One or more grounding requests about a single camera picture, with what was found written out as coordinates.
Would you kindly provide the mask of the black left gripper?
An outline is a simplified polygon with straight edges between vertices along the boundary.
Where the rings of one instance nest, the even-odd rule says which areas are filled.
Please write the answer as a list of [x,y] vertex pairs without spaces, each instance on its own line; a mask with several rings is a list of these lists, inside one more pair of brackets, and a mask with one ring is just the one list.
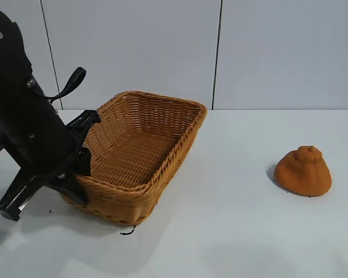
[[77,175],[91,175],[92,154],[83,144],[100,121],[95,110],[85,110],[65,125],[44,97],[0,82],[0,146],[20,167],[0,200],[0,214],[18,221],[43,186],[86,206],[88,197]]

